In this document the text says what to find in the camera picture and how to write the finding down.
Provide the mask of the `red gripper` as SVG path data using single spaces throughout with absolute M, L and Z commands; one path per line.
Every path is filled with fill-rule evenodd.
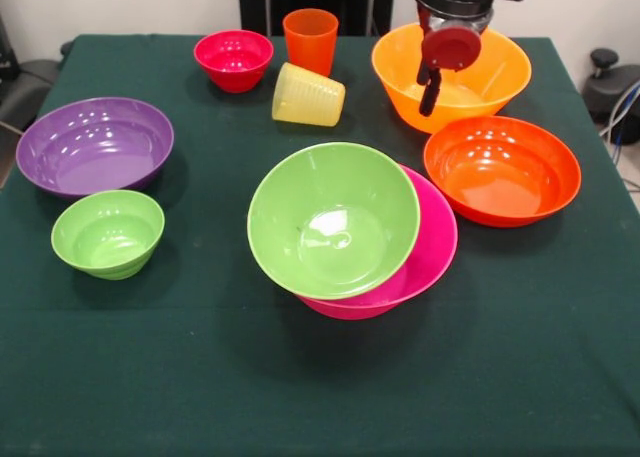
M 420 66 L 417 75 L 417 83 L 425 85 L 419 105 L 422 116 L 429 117 L 434 111 L 442 81 L 439 69 L 466 69 L 475 62 L 480 51 L 480 34 L 460 23 L 447 22 L 446 26 L 424 35 L 422 62 L 425 65 Z

